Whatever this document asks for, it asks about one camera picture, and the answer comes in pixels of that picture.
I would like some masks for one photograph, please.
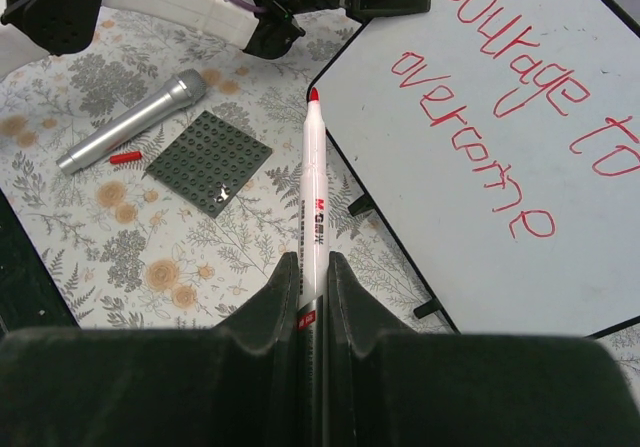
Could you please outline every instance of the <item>whiteboard frame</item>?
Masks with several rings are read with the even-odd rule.
[[[600,0],[600,1],[605,6],[607,6],[609,8],[609,10],[611,10],[611,12],[614,13],[627,26],[627,28],[629,28],[629,30],[631,30],[638,38],[640,38],[640,24],[638,22],[636,22],[636,20],[633,19],[633,17],[631,17],[631,15],[629,15],[615,0]],[[342,48],[338,51],[338,53],[327,63],[327,65],[325,65],[325,67],[320,71],[320,73],[311,81],[311,84],[309,85],[309,88],[307,90],[307,100],[309,99],[309,96],[311,94],[311,90],[314,88],[316,83],[322,78],[322,76],[324,74],[326,74],[329,71],[329,69],[331,69],[333,64],[340,58],[340,56],[351,46],[351,44],[358,38],[358,36],[367,28],[367,26],[369,25],[369,22],[370,21],[367,21],[367,22],[363,23],[358,28],[358,30],[345,43],[345,45],[342,46]],[[418,266],[413,261],[411,255],[409,254],[407,249],[404,247],[404,244],[402,243],[402,240],[396,235],[396,233],[393,230],[393,228],[391,227],[390,223],[388,222],[388,220],[384,216],[384,213],[378,208],[375,199],[369,194],[369,191],[368,191],[366,185],[360,179],[360,176],[356,172],[355,168],[349,162],[347,156],[342,152],[342,149],[340,148],[340,145],[335,141],[334,137],[331,135],[331,132],[328,129],[327,129],[327,136],[331,140],[331,143],[335,147],[336,151],[338,152],[338,154],[342,158],[343,162],[346,164],[347,168],[349,169],[349,171],[351,172],[353,177],[358,182],[358,185],[360,186],[360,188],[363,191],[363,195],[368,196],[372,200],[373,205],[374,205],[374,210],[377,212],[378,216],[380,217],[380,219],[384,223],[385,227],[387,228],[387,230],[389,231],[389,233],[393,237],[394,241],[398,244],[398,247],[400,248],[402,253],[405,255],[405,257],[407,258],[407,261],[409,262],[409,264],[411,265],[411,267],[415,271],[416,275],[418,276],[418,278],[422,282],[422,284],[425,287],[427,293],[431,296],[431,298],[433,300],[437,300],[438,302],[440,302],[440,299],[439,299],[437,293],[431,288],[431,286],[427,282],[426,278],[424,277],[424,275],[422,274],[422,272],[420,271]],[[449,327],[451,327],[451,329],[454,332],[460,333],[460,330],[456,326],[455,320],[447,312],[446,305],[442,304],[442,302],[440,302],[440,303],[441,303],[441,308],[436,312],[436,314],[442,316],[443,320],[445,320],[447,322]],[[601,337],[605,337],[607,335],[611,335],[611,334],[613,334],[615,332],[618,332],[620,330],[626,329],[628,327],[631,327],[631,326],[639,324],[639,323],[640,323],[640,314],[638,316],[636,316],[636,317],[633,317],[633,318],[629,319],[629,320],[626,320],[624,322],[620,322],[620,323],[615,324],[615,325],[613,325],[611,327],[608,327],[606,329],[603,329],[603,330],[595,332],[595,333],[593,333],[591,335],[588,335],[587,338],[598,339],[598,338],[601,338]]]

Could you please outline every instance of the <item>floral pattern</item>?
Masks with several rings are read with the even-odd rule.
[[[103,9],[85,52],[50,57],[0,84],[0,187],[82,327],[203,328],[231,315],[297,248],[302,120],[308,84],[357,25],[340,12],[299,16],[307,35],[276,61],[132,12]],[[185,68],[206,97],[119,149],[143,159],[99,162],[66,177],[55,159]],[[273,148],[213,221],[144,174],[202,110]],[[376,215],[351,217],[361,190],[329,146],[331,248],[372,294],[410,326],[428,299]],[[640,327],[602,339],[640,399]]]

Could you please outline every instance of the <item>red marker cap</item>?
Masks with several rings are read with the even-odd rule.
[[[109,162],[112,164],[124,164],[125,162],[140,160],[141,158],[142,152],[136,150],[135,152],[127,152],[126,154],[112,155],[109,157]]]

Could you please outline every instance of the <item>silver microphone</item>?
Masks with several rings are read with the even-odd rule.
[[[195,104],[206,90],[207,84],[197,71],[189,69],[180,72],[165,82],[162,88],[151,97],[71,147],[56,161],[56,164],[66,175],[89,167],[174,111]]]

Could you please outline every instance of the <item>microphone head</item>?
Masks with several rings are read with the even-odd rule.
[[[200,100],[207,91],[207,83],[195,69],[183,70],[176,77],[184,85],[192,103]]]

